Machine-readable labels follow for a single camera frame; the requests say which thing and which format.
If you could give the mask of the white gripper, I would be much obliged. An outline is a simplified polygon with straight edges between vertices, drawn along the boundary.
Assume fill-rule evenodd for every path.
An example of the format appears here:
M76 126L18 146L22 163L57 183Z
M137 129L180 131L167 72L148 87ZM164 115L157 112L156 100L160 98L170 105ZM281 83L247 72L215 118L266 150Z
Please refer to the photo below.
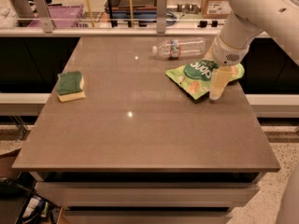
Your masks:
M212 72L209 89L209 98L211 100L216 101L221 98L224 89L233 75L231 66L241 63L248 51L249 48L232 48L222 41L220 35L216 35L211 49L204 56L204 60L214 61L217 65L221 65Z

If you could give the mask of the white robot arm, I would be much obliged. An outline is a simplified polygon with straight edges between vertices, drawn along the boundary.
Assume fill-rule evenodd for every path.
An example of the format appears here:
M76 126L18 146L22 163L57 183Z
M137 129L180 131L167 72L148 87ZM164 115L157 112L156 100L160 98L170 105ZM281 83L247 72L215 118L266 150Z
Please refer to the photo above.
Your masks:
M253 38L266 32L298 61L298 0L228 0L231 13L208 53L220 65L239 63ZM229 224L299 224L298 143L270 142L281 169L268 174L262 190L243 208L233 211Z

